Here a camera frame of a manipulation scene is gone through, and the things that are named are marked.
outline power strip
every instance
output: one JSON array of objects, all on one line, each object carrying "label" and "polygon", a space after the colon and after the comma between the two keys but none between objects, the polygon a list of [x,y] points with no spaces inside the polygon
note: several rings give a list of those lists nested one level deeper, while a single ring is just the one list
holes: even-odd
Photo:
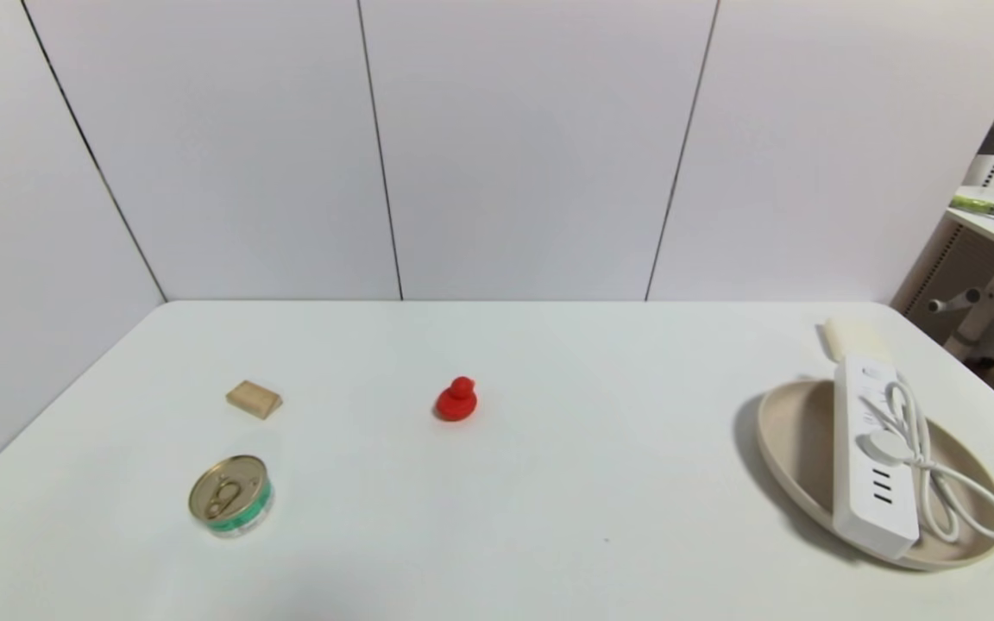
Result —
[{"label": "power strip", "polygon": [[891,419],[884,390],[897,380],[895,367],[858,354],[846,354],[835,373],[833,527],[848,542],[892,559],[919,540],[914,472],[872,459],[865,441],[886,429],[878,419]]}]

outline wall panel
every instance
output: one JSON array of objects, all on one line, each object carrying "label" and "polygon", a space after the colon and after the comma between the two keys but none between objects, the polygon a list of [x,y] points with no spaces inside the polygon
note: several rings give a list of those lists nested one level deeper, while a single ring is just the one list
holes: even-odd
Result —
[{"label": "wall panel", "polygon": [[355,0],[39,0],[170,298],[397,298]]},{"label": "wall panel", "polygon": [[406,299],[642,299],[714,0],[362,8]]},{"label": "wall panel", "polygon": [[0,449],[160,302],[22,5],[0,0]]},{"label": "wall panel", "polygon": [[888,302],[994,118],[994,3],[722,0],[651,299]]}]

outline beige plate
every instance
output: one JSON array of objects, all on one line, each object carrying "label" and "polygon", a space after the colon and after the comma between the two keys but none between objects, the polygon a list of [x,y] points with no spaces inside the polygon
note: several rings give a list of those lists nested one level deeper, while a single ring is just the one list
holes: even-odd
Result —
[{"label": "beige plate", "polygon": [[[797,381],[765,394],[758,408],[758,447],[765,465],[793,502],[832,533],[834,398],[832,381]],[[930,422],[930,439],[931,456],[936,461],[972,477],[994,492],[994,482],[977,457],[934,421]],[[916,476],[917,498],[918,479]],[[974,518],[994,530],[991,505],[962,485],[953,485],[953,491],[954,496],[969,507]],[[935,516],[943,520],[944,525],[946,514],[938,505],[938,499],[932,496],[931,502],[935,506]],[[875,555],[866,549],[861,551]],[[877,558],[901,567],[939,571],[970,565],[993,551],[994,539],[962,525],[961,537],[956,543],[942,542],[923,528],[919,542],[899,561]]]}]

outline power plug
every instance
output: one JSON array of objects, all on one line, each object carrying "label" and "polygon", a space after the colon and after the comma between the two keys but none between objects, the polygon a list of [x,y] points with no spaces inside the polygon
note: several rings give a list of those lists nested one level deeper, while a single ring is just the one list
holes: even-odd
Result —
[{"label": "power plug", "polygon": [[845,354],[835,373],[833,527],[848,542],[892,559],[919,540],[912,468],[874,456],[889,433],[880,417],[892,416],[884,389],[896,379],[890,363],[858,354]]}]

